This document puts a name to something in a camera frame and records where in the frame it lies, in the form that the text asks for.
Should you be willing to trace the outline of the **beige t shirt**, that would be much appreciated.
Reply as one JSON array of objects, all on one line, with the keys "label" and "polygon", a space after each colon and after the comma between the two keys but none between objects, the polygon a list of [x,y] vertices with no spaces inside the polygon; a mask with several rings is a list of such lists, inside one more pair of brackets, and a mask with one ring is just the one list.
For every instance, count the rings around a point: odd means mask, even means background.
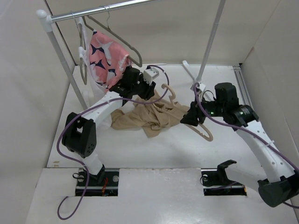
[{"label": "beige t shirt", "polygon": [[178,125],[189,110],[188,106],[179,102],[171,104],[163,99],[149,105],[140,103],[133,105],[135,108],[129,112],[124,113],[120,109],[112,112],[111,127],[115,130],[142,127],[148,138],[158,136],[165,128]]}]

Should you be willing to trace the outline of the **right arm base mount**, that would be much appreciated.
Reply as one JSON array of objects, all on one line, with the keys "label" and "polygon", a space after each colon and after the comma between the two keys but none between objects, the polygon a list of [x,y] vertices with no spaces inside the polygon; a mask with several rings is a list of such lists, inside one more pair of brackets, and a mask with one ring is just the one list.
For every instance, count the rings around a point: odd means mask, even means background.
[{"label": "right arm base mount", "polygon": [[200,183],[203,186],[204,196],[247,196],[244,185],[221,179],[216,168],[201,169]]}]

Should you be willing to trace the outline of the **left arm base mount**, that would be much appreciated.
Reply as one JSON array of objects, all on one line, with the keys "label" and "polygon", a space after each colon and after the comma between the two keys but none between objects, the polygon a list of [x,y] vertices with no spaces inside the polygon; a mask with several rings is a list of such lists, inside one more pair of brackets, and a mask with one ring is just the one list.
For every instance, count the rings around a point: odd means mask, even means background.
[{"label": "left arm base mount", "polygon": [[[119,169],[106,169],[100,182],[95,175],[90,175],[85,196],[118,196]],[[76,182],[75,196],[82,196],[87,181],[87,173],[80,169],[78,173],[73,173]]]}]

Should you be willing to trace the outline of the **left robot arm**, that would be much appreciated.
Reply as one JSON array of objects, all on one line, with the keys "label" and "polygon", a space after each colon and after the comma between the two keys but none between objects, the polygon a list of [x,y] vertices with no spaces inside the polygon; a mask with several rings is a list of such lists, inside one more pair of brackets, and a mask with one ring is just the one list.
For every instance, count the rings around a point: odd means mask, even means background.
[{"label": "left robot arm", "polygon": [[62,145],[69,151],[78,155],[85,164],[84,171],[88,180],[99,185],[104,181],[105,166],[94,152],[97,144],[97,128],[110,114],[121,108],[134,95],[149,100],[153,97],[156,83],[153,81],[159,76],[159,71],[148,66],[144,72],[133,67],[127,67],[122,78],[112,86],[102,99],[93,106],[98,108],[90,110],[83,116],[70,113],[67,117],[65,133],[62,135]]}]

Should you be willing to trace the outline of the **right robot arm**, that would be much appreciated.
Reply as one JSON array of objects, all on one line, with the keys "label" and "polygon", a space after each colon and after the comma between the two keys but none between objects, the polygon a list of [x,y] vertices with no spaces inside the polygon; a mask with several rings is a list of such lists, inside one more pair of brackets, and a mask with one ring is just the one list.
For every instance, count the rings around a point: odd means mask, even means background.
[{"label": "right robot arm", "polygon": [[204,186],[220,190],[235,183],[243,184],[256,191],[270,207],[284,204],[295,209],[296,206],[289,204],[288,200],[299,194],[299,168],[278,150],[253,108],[239,104],[233,84],[219,83],[214,88],[216,95],[212,101],[207,101],[203,96],[206,92],[204,85],[194,83],[195,100],[180,122],[198,126],[210,119],[232,128],[257,158],[263,173],[251,174],[238,168],[236,161],[227,160],[217,166],[212,176],[202,177]]}]

